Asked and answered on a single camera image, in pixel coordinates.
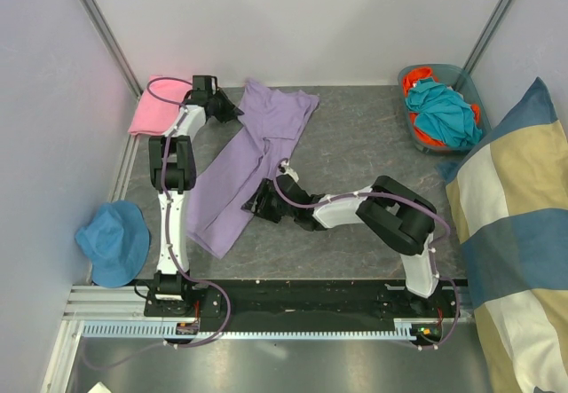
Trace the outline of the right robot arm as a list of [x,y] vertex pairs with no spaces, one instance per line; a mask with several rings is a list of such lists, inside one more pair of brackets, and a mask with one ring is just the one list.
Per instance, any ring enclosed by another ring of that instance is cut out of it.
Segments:
[[242,209],[273,223],[291,217],[309,232],[347,224],[363,224],[400,255],[406,274],[407,308],[427,316],[438,307],[438,275],[430,262],[429,247],[436,209],[424,198],[388,176],[344,194],[309,194],[290,174],[265,178]]

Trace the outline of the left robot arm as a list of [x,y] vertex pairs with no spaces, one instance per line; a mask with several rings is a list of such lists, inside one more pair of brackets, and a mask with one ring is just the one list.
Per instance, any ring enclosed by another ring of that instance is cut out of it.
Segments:
[[148,141],[151,183],[158,192],[161,211],[160,257],[148,287],[144,315],[147,317],[190,317],[197,314],[186,253],[185,218],[190,193],[195,187],[197,170],[193,140],[210,118],[219,122],[238,119],[242,111],[226,96],[213,75],[195,75],[183,81],[190,87],[181,101],[165,98],[152,91],[163,82],[154,78],[147,93],[177,107],[178,115],[160,136]]

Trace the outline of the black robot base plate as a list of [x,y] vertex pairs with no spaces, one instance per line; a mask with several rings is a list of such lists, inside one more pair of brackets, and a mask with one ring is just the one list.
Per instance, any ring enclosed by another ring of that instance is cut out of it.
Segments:
[[386,330],[398,319],[437,323],[456,312],[448,282],[428,298],[410,293],[402,279],[216,279],[192,293],[197,314],[185,318],[207,331]]

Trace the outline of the purple t shirt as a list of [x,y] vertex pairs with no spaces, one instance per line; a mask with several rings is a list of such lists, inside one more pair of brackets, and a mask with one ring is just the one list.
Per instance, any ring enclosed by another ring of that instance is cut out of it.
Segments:
[[283,92],[249,80],[239,104],[241,130],[197,177],[190,192],[186,233],[217,258],[224,257],[252,218],[241,207],[278,162],[294,152],[320,99],[302,90]]

